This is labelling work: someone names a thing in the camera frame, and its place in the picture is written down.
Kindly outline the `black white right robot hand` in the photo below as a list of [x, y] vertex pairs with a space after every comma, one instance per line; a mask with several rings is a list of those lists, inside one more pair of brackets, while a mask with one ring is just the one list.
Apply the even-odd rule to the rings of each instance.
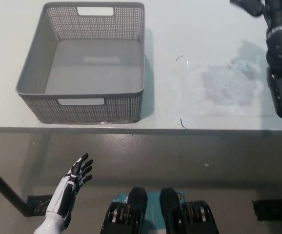
[[230, 0], [253, 17], [264, 16], [268, 29], [282, 25], [282, 0]]

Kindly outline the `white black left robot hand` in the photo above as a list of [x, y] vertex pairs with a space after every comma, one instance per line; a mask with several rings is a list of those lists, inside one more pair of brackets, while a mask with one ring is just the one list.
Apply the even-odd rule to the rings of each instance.
[[81, 156], [60, 180], [46, 209], [47, 214], [54, 213], [62, 219], [71, 215], [80, 188], [93, 177], [90, 174], [93, 160], [88, 157], [88, 153]]

